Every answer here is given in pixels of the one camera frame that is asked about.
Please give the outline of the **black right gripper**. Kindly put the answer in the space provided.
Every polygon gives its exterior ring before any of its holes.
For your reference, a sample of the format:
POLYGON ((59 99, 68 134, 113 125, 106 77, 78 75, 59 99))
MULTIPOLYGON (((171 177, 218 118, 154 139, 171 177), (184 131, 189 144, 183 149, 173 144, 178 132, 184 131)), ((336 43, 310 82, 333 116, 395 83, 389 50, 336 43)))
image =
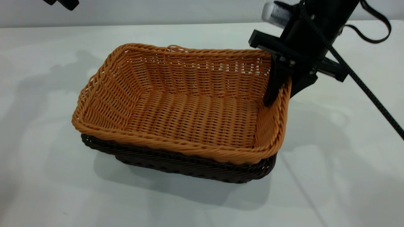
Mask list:
POLYGON ((290 76, 292 76, 290 98, 293 98, 317 81, 317 72, 340 82, 343 82, 348 75, 346 69, 339 63, 326 58, 329 50, 304 19, 290 22, 280 37, 254 30, 249 39, 249 45, 278 55, 271 57, 270 76, 264 94, 266 107, 275 102, 279 90, 290 76), (300 73, 292 75, 291 67, 296 68, 300 73))

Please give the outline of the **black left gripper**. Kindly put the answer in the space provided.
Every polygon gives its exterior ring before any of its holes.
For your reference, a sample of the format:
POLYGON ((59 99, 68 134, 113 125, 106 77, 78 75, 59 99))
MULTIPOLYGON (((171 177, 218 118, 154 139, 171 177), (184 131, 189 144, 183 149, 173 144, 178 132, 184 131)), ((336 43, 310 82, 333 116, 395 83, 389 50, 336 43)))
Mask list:
POLYGON ((80 3, 79 0, 58 0, 58 2, 69 11, 73 11, 80 3))

